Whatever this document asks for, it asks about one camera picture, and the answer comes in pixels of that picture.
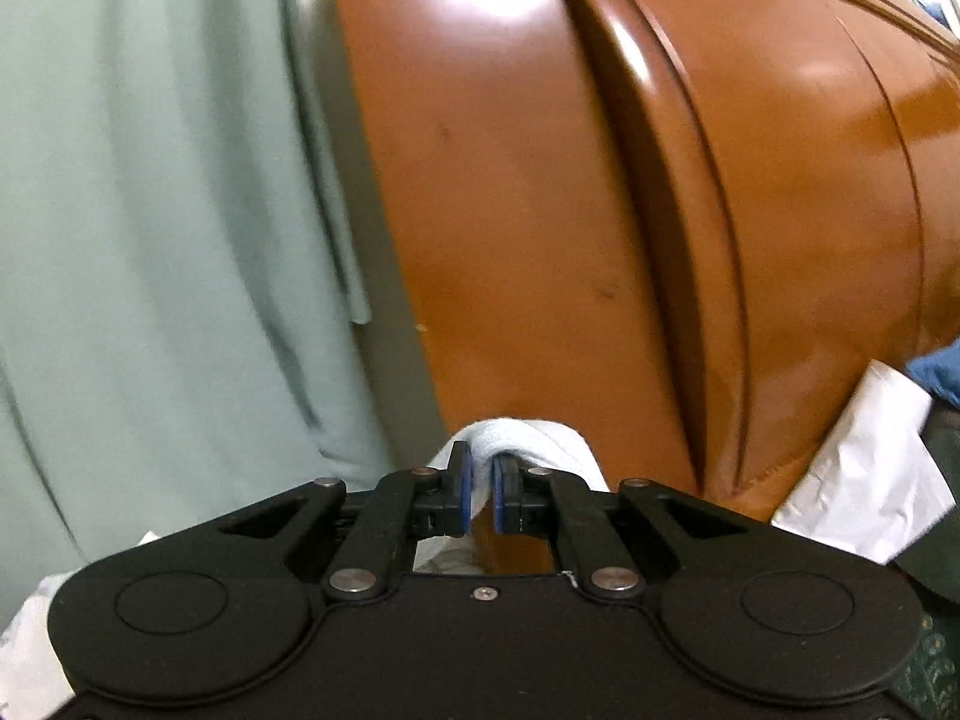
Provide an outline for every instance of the blue cloth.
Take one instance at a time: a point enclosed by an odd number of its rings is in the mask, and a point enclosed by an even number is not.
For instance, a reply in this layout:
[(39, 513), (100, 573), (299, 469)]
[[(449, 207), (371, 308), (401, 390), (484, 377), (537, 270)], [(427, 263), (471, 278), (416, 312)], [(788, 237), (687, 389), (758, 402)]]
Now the blue cloth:
[(906, 372), (930, 394), (960, 409), (960, 338), (943, 349), (915, 357), (906, 364)]

